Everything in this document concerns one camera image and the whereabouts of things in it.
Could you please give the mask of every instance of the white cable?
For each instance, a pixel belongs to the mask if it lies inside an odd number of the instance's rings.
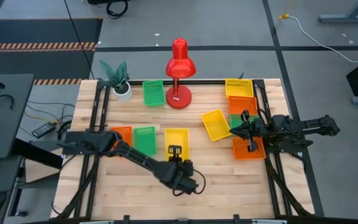
[[[303,30],[303,28],[302,28],[302,26],[301,26],[301,23],[299,22],[299,20],[298,20],[297,18],[295,18],[295,17],[293,17],[293,16],[290,16],[289,18],[296,20],[296,22],[298,23],[299,28],[302,30],[302,32],[303,32],[305,35],[307,35],[307,36],[308,36],[312,41],[314,41],[316,44],[318,44],[318,45],[320,45],[320,46],[322,46],[322,47],[324,47],[324,48],[327,48],[327,49],[329,49],[329,50],[332,50],[333,52],[335,52],[335,53],[339,54],[340,56],[342,56],[342,57],[343,57],[344,59],[346,59],[348,62],[358,63],[358,61],[353,61],[353,60],[348,59],[345,55],[343,55],[342,53],[338,52],[337,50],[335,50],[335,49],[333,49],[333,48],[331,48],[331,47],[324,46],[323,44],[320,44],[317,40],[315,40],[314,38],[312,38],[306,31]]]

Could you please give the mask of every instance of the lamp shade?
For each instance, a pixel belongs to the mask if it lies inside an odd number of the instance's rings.
[[[188,78],[196,73],[196,66],[187,56],[187,42],[176,38],[172,44],[173,58],[168,62],[165,73],[172,78]]]

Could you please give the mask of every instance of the yellow basket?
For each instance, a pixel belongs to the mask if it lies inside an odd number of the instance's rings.
[[[252,80],[226,79],[226,98],[229,96],[254,96]]]
[[[180,158],[184,161],[190,158],[189,148],[189,129],[187,128],[167,128],[165,129],[165,160],[168,161],[169,157],[173,154],[168,152],[170,145],[181,146]]]
[[[203,114],[201,115],[201,119],[212,141],[231,135],[229,132],[230,127],[221,110],[214,110]]]

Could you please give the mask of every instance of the plastic crate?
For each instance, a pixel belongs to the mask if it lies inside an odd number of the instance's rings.
[[[203,120],[206,131],[212,141],[231,135],[229,132],[230,127],[221,110],[214,110],[203,114],[201,119]]]
[[[155,140],[155,128],[135,128],[134,148],[148,156],[156,155],[157,144]]]
[[[241,114],[244,110],[248,110],[250,115],[258,115],[255,97],[229,97],[229,114]]]
[[[254,122],[255,118],[258,118],[258,115],[250,115],[249,122]],[[239,114],[230,114],[230,128],[238,127],[242,124],[241,116]]]
[[[132,146],[132,127],[113,127],[110,128],[111,131],[116,131],[122,136],[122,140],[126,142],[129,146]]]
[[[169,157],[172,156],[168,152],[170,145],[181,146],[180,158],[184,161],[190,158],[190,147],[189,147],[189,129],[187,128],[167,128],[165,129],[165,160],[168,161]]]
[[[254,137],[257,149],[254,152],[248,152],[248,140],[242,140],[239,137],[235,137],[232,140],[232,148],[234,159],[237,160],[253,160],[253,159],[265,159],[265,148],[262,138]]]
[[[165,104],[164,86],[162,80],[143,82],[143,97],[146,106],[162,106]]]
[[[238,78],[227,78],[226,98],[229,96],[254,96],[254,87],[252,80],[243,80]]]

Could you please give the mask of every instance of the wooden tabletop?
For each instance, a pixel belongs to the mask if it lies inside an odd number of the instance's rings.
[[[272,115],[288,114],[280,80],[266,79],[265,85]],[[157,160],[165,158],[165,128],[188,128],[190,159],[195,169],[206,177],[205,191],[201,195],[174,197],[172,191],[149,171],[123,158],[102,157],[92,220],[122,220],[124,215],[130,215],[131,219],[136,220],[229,219],[233,214],[239,214],[241,218],[274,217],[264,161],[235,161],[231,147],[233,137],[212,142],[201,120],[202,114],[221,109],[229,121],[224,85],[187,87],[193,94],[193,100],[183,110],[175,110],[168,105],[146,107],[141,86],[132,86],[133,97],[128,102],[117,101],[111,91],[106,124],[108,128],[154,126],[158,153],[153,157]],[[81,82],[71,124],[72,131],[84,131],[89,127],[95,89],[96,81]],[[103,96],[104,93],[101,94],[100,107]],[[100,114],[99,111],[96,124],[99,123]],[[302,162],[288,154],[282,154],[281,158],[288,188],[305,209],[313,213]],[[58,212],[63,210],[78,189],[82,162],[82,156],[76,156],[60,173],[54,202]],[[193,177],[199,184],[203,183],[197,174]],[[85,214],[88,192],[84,195],[82,215]],[[278,199],[283,213],[280,190]]]

